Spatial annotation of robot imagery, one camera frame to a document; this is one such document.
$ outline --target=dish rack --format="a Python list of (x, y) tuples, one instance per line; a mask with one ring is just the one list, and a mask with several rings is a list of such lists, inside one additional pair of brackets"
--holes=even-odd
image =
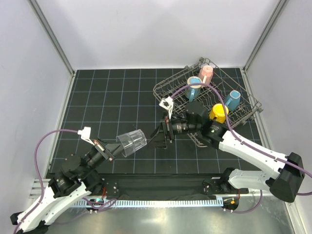
[[(187, 84), (187, 79), (192, 76), (198, 76), (200, 69), (204, 65), (209, 65), (214, 68), (214, 75), (210, 82), (210, 85), (218, 90), (224, 99), (232, 90), (237, 90), (241, 93), (240, 104), (235, 111), (229, 112), (229, 119), (232, 127), (236, 127), (239, 124), (246, 124), (248, 119), (254, 119), (254, 113), (261, 112), (261, 103), (256, 100), (251, 94), (247, 92), (242, 78), (230, 77), (222, 69), (220, 69), (215, 63), (208, 58), (200, 58), (199, 62), (186, 66), (182, 71), (174, 74), (173, 76), (166, 78), (159, 82), (153, 88), (153, 94), (158, 101), (162, 98), (171, 96), (176, 90)], [(212, 107), (220, 103), (217, 95), (209, 88), (202, 87), (199, 95), (194, 99), (199, 101), (202, 105), (208, 109), (210, 113)], [(189, 100), (185, 97), (184, 92), (180, 92), (174, 97), (174, 110), (173, 114), (183, 114), (185, 112), (185, 105)], [(197, 139), (197, 134), (188, 134), (192, 141), (198, 147), (206, 147)]]

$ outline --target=blue cup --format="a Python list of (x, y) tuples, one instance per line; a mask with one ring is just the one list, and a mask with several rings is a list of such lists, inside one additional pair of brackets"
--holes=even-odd
[[(190, 77), (187, 79), (187, 84), (194, 84), (194, 83), (202, 83), (201, 79), (198, 77)], [(201, 85), (192, 85), (185, 89), (185, 96), (189, 99), (189, 101), (193, 101), (200, 92)]]
[(229, 95), (224, 99), (224, 104), (229, 108), (230, 111), (234, 111), (240, 102), (240, 93), (236, 90), (230, 92)]

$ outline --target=white wall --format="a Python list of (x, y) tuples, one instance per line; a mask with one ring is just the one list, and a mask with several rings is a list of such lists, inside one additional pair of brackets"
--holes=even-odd
[[(23, 211), (34, 179), (34, 149), (56, 128), (70, 75), (26, 0), (0, 1), (0, 226)], [(52, 143), (39, 151), (43, 173)]]
[[(275, 150), (301, 155), (312, 172), (312, 1), (289, 1), (248, 71), (255, 96), (263, 103), (266, 129)], [(301, 192), (312, 191), (306, 176)], [(311, 223), (312, 197), (297, 197)]]
[(243, 66), (278, 0), (39, 0), (75, 69)]

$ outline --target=clear plastic cup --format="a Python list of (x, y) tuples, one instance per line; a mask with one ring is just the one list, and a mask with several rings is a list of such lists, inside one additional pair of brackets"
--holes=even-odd
[(147, 144), (146, 137), (140, 129), (117, 136), (116, 142), (122, 144), (124, 149), (122, 155), (125, 157), (130, 156)]

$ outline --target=yellow cup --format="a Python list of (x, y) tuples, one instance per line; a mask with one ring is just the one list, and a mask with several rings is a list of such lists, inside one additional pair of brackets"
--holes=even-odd
[[(226, 113), (229, 113), (229, 109), (227, 106), (225, 106)], [(215, 119), (219, 123), (224, 123), (225, 122), (225, 114), (224, 114), (224, 109), (221, 103), (218, 103), (214, 105), (213, 109), (211, 110), (209, 114), (210, 119)]]

